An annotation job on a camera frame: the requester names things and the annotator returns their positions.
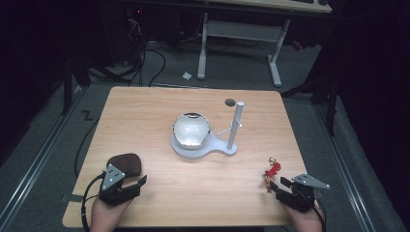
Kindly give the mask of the shiny silver bowl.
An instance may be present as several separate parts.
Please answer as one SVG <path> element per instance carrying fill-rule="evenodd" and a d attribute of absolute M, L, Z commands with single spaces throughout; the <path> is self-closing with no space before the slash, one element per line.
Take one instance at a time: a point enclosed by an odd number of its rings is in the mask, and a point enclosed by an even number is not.
<path fill-rule="evenodd" d="M 211 126 L 208 120 L 199 113 L 185 113 L 173 124 L 173 136 L 184 149 L 201 148 L 209 139 Z"/>

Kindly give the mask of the red figure keychain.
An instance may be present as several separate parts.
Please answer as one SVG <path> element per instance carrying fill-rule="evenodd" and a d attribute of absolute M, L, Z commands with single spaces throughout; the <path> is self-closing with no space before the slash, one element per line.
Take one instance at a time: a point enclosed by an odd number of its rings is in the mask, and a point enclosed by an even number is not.
<path fill-rule="evenodd" d="M 269 164 L 271 165 L 269 170 L 265 171 L 265 182 L 266 182 L 266 190 L 268 192 L 272 192 L 272 188 L 270 187 L 270 183 L 273 182 L 276 178 L 276 175 L 281 169 L 281 164 L 277 161 L 276 158 L 270 157 Z"/>

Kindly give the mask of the dark brown pouch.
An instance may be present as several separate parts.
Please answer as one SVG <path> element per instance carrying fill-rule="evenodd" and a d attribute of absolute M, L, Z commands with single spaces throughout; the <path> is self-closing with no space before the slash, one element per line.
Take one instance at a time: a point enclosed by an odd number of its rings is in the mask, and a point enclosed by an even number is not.
<path fill-rule="evenodd" d="M 141 174 L 141 159 L 137 154 L 127 153 L 110 158 L 106 165 L 114 165 L 126 174 L 127 177 L 136 177 Z"/>

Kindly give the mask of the black metal stand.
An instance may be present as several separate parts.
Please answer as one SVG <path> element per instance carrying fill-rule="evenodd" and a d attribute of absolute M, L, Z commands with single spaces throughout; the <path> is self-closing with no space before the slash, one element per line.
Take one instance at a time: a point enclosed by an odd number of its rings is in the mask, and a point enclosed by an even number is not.
<path fill-rule="evenodd" d="M 325 125 L 330 136 L 334 136 L 335 115 L 337 113 L 337 89 L 340 76 L 324 75 L 314 80 L 309 80 L 302 85 L 281 93 L 283 98 L 289 98 L 297 93 L 312 93 L 310 101 L 313 104 L 327 104 Z"/>
<path fill-rule="evenodd" d="M 63 86 L 64 86 L 64 101 L 62 114 L 67 114 L 73 104 L 73 79 L 76 80 L 80 87 L 89 87 L 91 77 L 88 70 L 92 68 L 106 77 L 118 81 L 127 82 L 120 74 L 109 71 L 104 66 L 94 62 L 92 59 L 82 56 L 78 53 L 71 54 L 64 63 L 63 69 Z"/>

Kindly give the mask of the white frame desk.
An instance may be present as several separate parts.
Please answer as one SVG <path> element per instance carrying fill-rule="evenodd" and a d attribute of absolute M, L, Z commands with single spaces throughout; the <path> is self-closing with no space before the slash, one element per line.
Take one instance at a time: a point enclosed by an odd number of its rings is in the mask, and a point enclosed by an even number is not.
<path fill-rule="evenodd" d="M 327 0 L 204 0 L 206 7 L 216 4 L 230 6 L 251 7 L 257 10 L 275 10 L 284 14 L 330 14 L 332 7 Z M 271 76 L 276 87 L 281 86 L 278 73 L 277 59 L 285 39 L 290 17 L 287 16 L 281 25 L 251 24 L 250 22 L 233 22 L 224 19 L 210 19 L 208 14 L 203 15 L 201 50 L 199 54 L 197 78 L 206 76 L 207 40 L 209 37 L 240 39 L 258 42 L 274 43 L 273 53 L 267 56 Z"/>

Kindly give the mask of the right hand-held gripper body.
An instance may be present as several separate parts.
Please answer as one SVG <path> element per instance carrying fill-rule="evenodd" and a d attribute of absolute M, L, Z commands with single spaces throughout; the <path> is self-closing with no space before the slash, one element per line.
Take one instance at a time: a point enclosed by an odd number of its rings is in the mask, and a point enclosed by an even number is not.
<path fill-rule="evenodd" d="M 280 188 L 278 192 L 275 192 L 276 199 L 301 213 L 313 208 L 316 200 L 314 189 L 330 189 L 328 184 L 307 173 L 295 176 L 289 181 L 292 182 L 290 192 Z"/>

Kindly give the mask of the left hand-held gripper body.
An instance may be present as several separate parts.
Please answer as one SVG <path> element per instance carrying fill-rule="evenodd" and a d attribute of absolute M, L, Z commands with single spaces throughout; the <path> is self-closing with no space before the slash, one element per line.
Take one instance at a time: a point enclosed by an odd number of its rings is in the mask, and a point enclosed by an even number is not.
<path fill-rule="evenodd" d="M 135 197 L 126 197 L 122 191 L 124 180 L 129 177 L 114 165 L 106 168 L 105 176 L 100 186 L 99 199 L 109 206 L 117 206 Z"/>

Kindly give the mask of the person's right hand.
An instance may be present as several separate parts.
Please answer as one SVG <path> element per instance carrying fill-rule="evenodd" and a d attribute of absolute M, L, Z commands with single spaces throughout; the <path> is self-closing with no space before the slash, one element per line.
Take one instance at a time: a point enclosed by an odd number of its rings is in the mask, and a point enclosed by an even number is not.
<path fill-rule="evenodd" d="M 310 209 L 308 212 L 301 213 L 281 204 L 297 232 L 322 232 L 321 219 L 325 219 L 324 213 L 318 207 Z"/>

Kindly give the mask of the white stand with pole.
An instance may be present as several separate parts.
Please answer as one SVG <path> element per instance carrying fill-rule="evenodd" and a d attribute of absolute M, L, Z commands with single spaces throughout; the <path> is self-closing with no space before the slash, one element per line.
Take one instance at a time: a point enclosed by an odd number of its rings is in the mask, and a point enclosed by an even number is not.
<path fill-rule="evenodd" d="M 231 126 L 229 129 L 225 130 L 225 132 L 229 133 L 227 140 L 220 139 L 219 134 L 214 133 L 211 127 L 209 139 L 201 148 L 196 150 L 184 149 L 176 142 L 176 139 L 173 136 L 172 126 L 172 135 L 170 138 L 170 144 L 172 149 L 175 151 L 176 154 L 188 159 L 199 159 L 214 152 L 223 153 L 227 156 L 235 155 L 238 150 L 238 145 L 235 143 L 235 138 L 237 135 L 238 128 L 242 126 L 241 117 L 244 106 L 245 104 L 242 101 L 238 101 L 236 103 L 235 113 L 231 122 Z"/>

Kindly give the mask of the person's left hand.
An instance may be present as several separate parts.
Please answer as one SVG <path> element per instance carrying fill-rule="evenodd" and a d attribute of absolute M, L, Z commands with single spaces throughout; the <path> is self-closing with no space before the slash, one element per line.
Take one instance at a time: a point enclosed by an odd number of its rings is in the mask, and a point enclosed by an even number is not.
<path fill-rule="evenodd" d="M 90 232 L 113 232 L 131 203 L 129 200 L 113 207 L 96 199 L 92 206 Z"/>

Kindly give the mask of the metal floor rail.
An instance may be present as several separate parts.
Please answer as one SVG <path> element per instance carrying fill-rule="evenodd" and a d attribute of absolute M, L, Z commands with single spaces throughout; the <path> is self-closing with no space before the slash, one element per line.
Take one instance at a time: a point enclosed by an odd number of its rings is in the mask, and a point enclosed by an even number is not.
<path fill-rule="evenodd" d="M 37 182 L 56 141 L 67 125 L 73 108 L 86 93 L 86 87 L 75 87 L 73 104 L 67 111 L 53 105 L 63 104 L 63 90 L 57 90 L 39 116 L 30 124 L 12 155 L 0 168 L 0 232 L 7 232 L 27 195 Z"/>
<path fill-rule="evenodd" d="M 360 224 L 363 232 L 376 232 L 374 224 L 369 216 L 364 199 L 356 188 L 353 176 L 344 160 L 341 150 L 337 144 L 336 138 L 331 135 L 325 122 L 326 116 L 321 106 L 314 105 L 313 110 L 319 119 L 322 130 L 325 132 L 327 140 L 331 146 L 332 155 L 336 163 L 337 172 L 339 173 L 343 187 L 349 199 L 350 205 L 354 211 L 356 219 Z"/>

